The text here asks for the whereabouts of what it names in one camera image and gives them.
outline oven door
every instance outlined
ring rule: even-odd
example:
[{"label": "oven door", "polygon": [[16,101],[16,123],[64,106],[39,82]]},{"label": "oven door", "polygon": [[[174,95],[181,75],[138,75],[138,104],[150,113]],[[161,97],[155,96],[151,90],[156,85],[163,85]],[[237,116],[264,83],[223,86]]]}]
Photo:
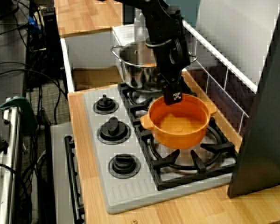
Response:
[{"label": "oven door", "polygon": [[56,223],[81,224],[84,209],[77,161],[72,138],[71,123],[51,127]]}]

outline pot rim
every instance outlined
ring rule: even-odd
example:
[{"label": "pot rim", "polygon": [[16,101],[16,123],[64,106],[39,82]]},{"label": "pot rim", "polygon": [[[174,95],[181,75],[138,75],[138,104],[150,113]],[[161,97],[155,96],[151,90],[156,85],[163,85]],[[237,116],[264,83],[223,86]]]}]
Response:
[{"label": "pot rim", "polygon": [[160,101],[160,100],[163,100],[163,99],[164,99],[164,96],[162,96],[162,97],[157,98],[157,99],[150,105],[150,107],[149,107],[149,109],[148,109],[147,115],[148,115],[149,120],[150,120],[151,123],[153,124],[153,129],[157,129],[158,131],[163,132],[163,133],[165,133],[165,134],[170,134],[170,135],[177,136],[177,137],[185,137],[185,136],[187,136],[187,135],[189,135],[189,134],[197,133],[197,132],[199,132],[199,131],[201,131],[201,130],[203,130],[203,129],[205,129],[205,128],[207,127],[208,123],[210,122],[210,110],[208,109],[207,105],[206,105],[201,99],[199,99],[199,98],[197,98],[197,97],[194,97],[194,96],[192,96],[192,95],[182,93],[182,96],[183,96],[183,97],[196,98],[196,99],[197,99],[198,101],[200,101],[203,105],[205,105],[205,108],[207,109],[207,112],[206,112],[207,120],[206,120],[206,122],[204,123],[204,125],[201,126],[199,129],[197,129],[196,131],[188,132],[188,133],[183,133],[183,134],[167,132],[167,131],[164,131],[164,130],[160,129],[160,128],[159,128],[158,126],[156,126],[156,125],[154,124],[154,122],[151,120],[150,114],[151,114],[151,107],[152,107],[152,105],[153,105],[154,103]]}]

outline black panel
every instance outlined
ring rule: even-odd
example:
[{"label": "black panel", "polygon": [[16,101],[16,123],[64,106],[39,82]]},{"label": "black panel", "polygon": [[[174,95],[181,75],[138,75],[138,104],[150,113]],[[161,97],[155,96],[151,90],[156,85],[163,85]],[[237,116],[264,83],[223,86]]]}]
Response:
[{"label": "black panel", "polygon": [[280,15],[229,186],[229,197],[279,184]]}]

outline orange pot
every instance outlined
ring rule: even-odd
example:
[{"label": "orange pot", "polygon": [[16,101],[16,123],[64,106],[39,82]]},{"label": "orange pot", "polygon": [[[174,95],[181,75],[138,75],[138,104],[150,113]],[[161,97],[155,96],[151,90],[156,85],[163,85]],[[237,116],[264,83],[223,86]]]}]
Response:
[{"label": "orange pot", "polygon": [[182,101],[172,105],[166,105],[164,97],[156,99],[150,105],[148,114],[140,120],[160,144],[186,149],[201,142],[210,117],[216,112],[217,108],[211,102],[183,94]]}]

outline toy stove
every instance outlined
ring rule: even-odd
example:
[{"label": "toy stove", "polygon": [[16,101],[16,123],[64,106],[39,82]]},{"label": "toy stove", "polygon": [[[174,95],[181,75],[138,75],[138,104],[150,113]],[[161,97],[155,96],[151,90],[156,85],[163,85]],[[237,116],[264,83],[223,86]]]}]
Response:
[{"label": "toy stove", "polygon": [[125,83],[83,95],[106,210],[110,214],[230,182],[237,153],[211,118],[200,144],[170,149],[154,140],[140,117],[161,93]]}]

